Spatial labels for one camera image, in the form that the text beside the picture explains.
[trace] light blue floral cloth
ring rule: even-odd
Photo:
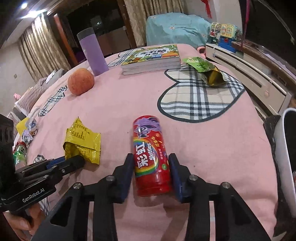
[[[147,46],[160,44],[189,44],[205,46],[211,24],[202,17],[170,12],[150,16],[146,23]]]

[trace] pink mug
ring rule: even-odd
[[[196,48],[196,50],[200,53],[202,58],[204,58],[204,59],[206,58],[206,56],[205,56],[205,46],[200,46],[200,47]]]

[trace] pink cup handle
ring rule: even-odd
[[[200,55],[202,56],[202,58],[204,58],[204,59],[206,58],[205,57],[205,46],[200,46],[196,50],[200,53]]]

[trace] white plastic bin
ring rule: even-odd
[[[296,109],[282,114],[274,131],[276,161],[279,166],[281,188],[293,218],[296,217],[296,193],[292,172],[296,171]]]

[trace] pink tablecloth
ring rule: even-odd
[[[178,45],[181,58],[199,56],[189,45]],[[110,62],[117,55],[107,58]],[[87,62],[81,64],[89,67]],[[229,70],[217,65],[223,71]],[[72,69],[36,103],[41,106],[50,94],[66,83]],[[175,82],[164,71],[124,76],[120,66],[95,77],[94,87],[81,96],[68,90],[44,117],[28,151],[28,162],[38,154],[45,158],[64,155],[66,129],[79,116],[83,124],[102,134],[100,166],[87,163],[83,170],[67,175],[49,197],[51,208],[75,182],[95,183],[121,165],[132,151],[132,123],[141,115],[155,115],[162,126],[167,153],[205,181],[230,182],[243,197],[270,236],[276,223],[276,173],[271,149],[260,119],[248,94],[218,118],[202,123],[170,119],[157,108],[160,95]],[[183,240],[189,206],[172,195],[137,197],[134,181],[126,202],[115,205],[119,240]]]

